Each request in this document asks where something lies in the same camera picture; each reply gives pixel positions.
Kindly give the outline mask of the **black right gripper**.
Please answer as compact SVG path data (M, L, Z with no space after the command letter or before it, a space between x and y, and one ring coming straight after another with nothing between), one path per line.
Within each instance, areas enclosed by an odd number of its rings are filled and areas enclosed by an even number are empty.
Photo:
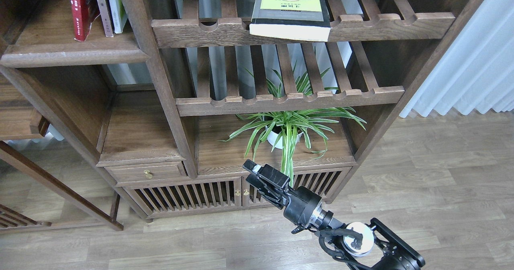
M261 166L246 160L243 168L252 173L246 178L268 202L284 209L284 217L297 228L323 228L322 198L304 186L290 187L290 179L266 164Z

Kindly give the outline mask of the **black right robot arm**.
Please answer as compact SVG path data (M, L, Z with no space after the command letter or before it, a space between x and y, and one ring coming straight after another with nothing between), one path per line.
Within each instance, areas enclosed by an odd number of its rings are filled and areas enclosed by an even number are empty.
M294 223L293 234L303 230L313 232L321 248L351 270L369 269L356 257L366 255L373 246L383 252L380 261L371 266L373 270L419 270L425 265L422 255L378 219L371 219L369 224L342 223L331 211L323 210L319 195L303 186L291 188L289 177L272 166L246 160L243 168L249 171L247 182Z

